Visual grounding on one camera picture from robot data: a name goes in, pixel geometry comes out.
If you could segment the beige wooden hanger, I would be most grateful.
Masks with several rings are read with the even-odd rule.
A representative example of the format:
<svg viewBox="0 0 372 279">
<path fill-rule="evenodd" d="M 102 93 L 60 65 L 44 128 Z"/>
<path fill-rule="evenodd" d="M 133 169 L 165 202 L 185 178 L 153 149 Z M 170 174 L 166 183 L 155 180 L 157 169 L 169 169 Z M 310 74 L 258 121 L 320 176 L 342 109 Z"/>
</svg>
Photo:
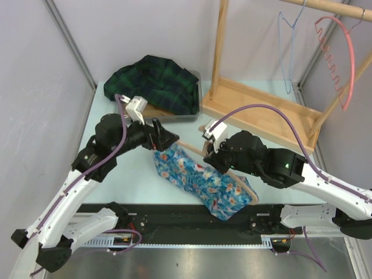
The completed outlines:
<svg viewBox="0 0 372 279">
<path fill-rule="evenodd" d="M 205 141 L 202 150 L 199 150 L 198 148 L 196 148 L 196 147 L 194 147 L 190 144 L 187 144 L 187 143 L 185 143 L 181 140 L 178 140 L 176 142 L 176 144 L 178 144 L 179 146 L 181 146 L 183 148 L 188 149 L 189 151 L 191 151 L 191 152 L 193 152 L 193 153 L 195 153 L 195 154 L 197 154 L 197 155 L 199 155 L 203 158 L 207 155 L 207 146 L 209 145 L 209 143 L 207 141 Z M 227 172 L 227 175 L 230 176 L 237 183 L 238 188 L 244 189 L 252 197 L 252 201 L 250 202 L 250 205 L 258 204 L 259 198 L 256 195 L 256 193 L 252 189 L 250 189 L 236 174 L 234 174 L 231 170 L 229 170 Z"/>
</svg>

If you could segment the blue floral skirt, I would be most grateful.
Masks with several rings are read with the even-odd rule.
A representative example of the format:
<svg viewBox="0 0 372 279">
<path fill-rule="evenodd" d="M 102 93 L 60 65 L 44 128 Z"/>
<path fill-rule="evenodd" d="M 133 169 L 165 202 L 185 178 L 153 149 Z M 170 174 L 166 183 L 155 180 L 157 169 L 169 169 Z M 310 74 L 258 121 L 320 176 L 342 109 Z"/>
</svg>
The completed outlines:
<svg viewBox="0 0 372 279">
<path fill-rule="evenodd" d="M 160 177 L 196 197 L 212 216 L 221 221 L 227 221 L 250 205 L 252 197 L 238 188 L 230 176 L 198 164 L 185 149 L 173 144 L 163 152 L 153 151 L 155 168 Z M 238 177 L 253 190 L 245 176 Z"/>
</svg>

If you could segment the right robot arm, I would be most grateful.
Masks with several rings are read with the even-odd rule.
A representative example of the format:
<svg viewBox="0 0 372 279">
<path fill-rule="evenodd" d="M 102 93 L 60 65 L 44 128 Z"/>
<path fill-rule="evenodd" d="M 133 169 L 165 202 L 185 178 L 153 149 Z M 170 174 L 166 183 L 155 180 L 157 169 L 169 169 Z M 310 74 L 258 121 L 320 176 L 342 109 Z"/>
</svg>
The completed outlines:
<svg viewBox="0 0 372 279">
<path fill-rule="evenodd" d="M 371 239 L 371 191 L 345 183 L 312 165 L 311 160 L 285 148 L 268 148 L 248 131 L 230 138 L 205 132 L 203 160 L 224 174 L 237 170 L 277 189 L 295 189 L 324 201 L 322 205 L 279 205 L 268 218 L 269 229 L 337 228 L 349 237 Z"/>
</svg>

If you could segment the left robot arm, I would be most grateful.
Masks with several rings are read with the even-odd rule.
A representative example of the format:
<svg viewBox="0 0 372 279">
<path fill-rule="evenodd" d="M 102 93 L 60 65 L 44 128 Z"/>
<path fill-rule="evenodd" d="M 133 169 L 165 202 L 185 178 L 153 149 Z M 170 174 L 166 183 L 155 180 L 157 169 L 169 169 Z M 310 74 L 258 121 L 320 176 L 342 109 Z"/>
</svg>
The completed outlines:
<svg viewBox="0 0 372 279">
<path fill-rule="evenodd" d="M 104 115 L 48 207 L 27 229 L 17 229 L 12 234 L 12 241 L 22 252 L 10 277 L 31 278 L 41 269 L 53 273 L 64 266 L 79 247 L 103 233 L 119 233 L 134 239 L 139 232 L 129 229 L 127 209 L 115 202 L 79 223 L 71 225 L 70 221 L 86 197 L 117 166 L 118 156 L 139 146 L 165 151 L 179 138 L 158 119 L 153 119 L 151 125 L 139 120 L 126 125 L 120 114 Z"/>
</svg>

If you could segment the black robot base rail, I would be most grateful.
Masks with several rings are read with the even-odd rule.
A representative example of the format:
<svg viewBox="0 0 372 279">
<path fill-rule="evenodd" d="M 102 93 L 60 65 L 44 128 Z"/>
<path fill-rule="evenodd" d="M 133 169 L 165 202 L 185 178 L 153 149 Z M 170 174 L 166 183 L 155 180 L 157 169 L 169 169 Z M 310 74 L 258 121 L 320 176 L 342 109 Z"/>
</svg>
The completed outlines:
<svg viewBox="0 0 372 279">
<path fill-rule="evenodd" d="M 270 247 L 272 239 L 290 242 L 302 227 L 281 224 L 283 205 L 248 205 L 227 221 L 203 205 L 119 205 L 127 210 L 116 232 L 103 233 L 86 246 L 120 253 L 134 248 Z"/>
</svg>

